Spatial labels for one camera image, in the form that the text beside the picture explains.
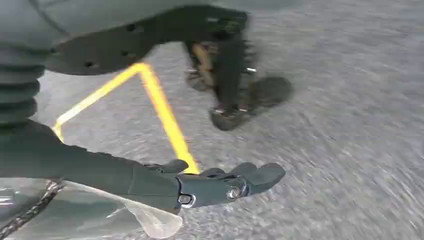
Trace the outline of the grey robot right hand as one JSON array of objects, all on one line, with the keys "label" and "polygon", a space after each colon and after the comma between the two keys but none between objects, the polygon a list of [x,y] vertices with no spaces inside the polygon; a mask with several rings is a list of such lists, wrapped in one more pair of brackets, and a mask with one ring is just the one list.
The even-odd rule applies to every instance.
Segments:
[{"label": "grey robot right hand", "polygon": [[249,110],[242,78],[253,71],[246,39],[250,11],[282,0],[3,0],[0,3],[0,176],[62,180],[160,210],[233,202],[270,190],[277,163],[185,174],[182,160],[143,164],[63,143],[33,120],[45,71],[102,75],[140,61],[157,45],[182,43],[187,77],[214,81],[210,115],[229,130]]}]

